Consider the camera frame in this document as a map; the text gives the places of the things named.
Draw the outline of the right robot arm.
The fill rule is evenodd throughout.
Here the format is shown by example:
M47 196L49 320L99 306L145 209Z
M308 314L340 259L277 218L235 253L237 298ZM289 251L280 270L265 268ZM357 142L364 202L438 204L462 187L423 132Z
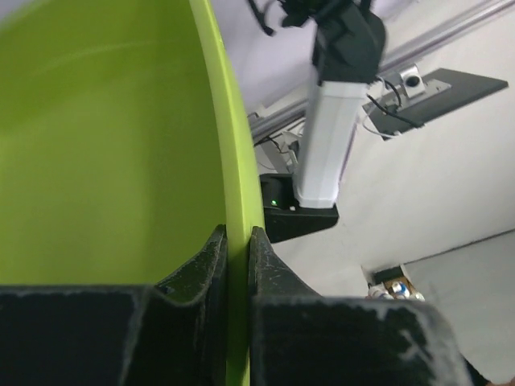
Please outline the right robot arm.
M311 87L292 174L260 178L272 243L334 227L340 182L369 86L376 81L386 29L370 1L283 1L284 28L316 25Z

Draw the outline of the green plastic basin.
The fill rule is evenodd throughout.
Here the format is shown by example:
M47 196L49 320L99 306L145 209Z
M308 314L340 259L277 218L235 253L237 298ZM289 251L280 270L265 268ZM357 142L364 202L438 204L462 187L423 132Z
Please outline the green plastic basin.
M2 283L155 282L218 224L227 384L247 385L262 198L212 4L27 1L2 16Z

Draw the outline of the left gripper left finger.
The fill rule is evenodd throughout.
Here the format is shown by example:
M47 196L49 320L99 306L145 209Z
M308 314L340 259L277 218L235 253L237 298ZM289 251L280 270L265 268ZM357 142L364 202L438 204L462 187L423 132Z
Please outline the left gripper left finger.
M227 235L154 285L4 285L4 385L222 385Z

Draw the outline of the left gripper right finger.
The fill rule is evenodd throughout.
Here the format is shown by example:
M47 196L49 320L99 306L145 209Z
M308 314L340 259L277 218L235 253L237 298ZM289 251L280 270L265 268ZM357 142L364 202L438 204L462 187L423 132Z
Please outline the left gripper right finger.
M274 252L249 249L253 385L469 385L451 328L413 300L324 297Z

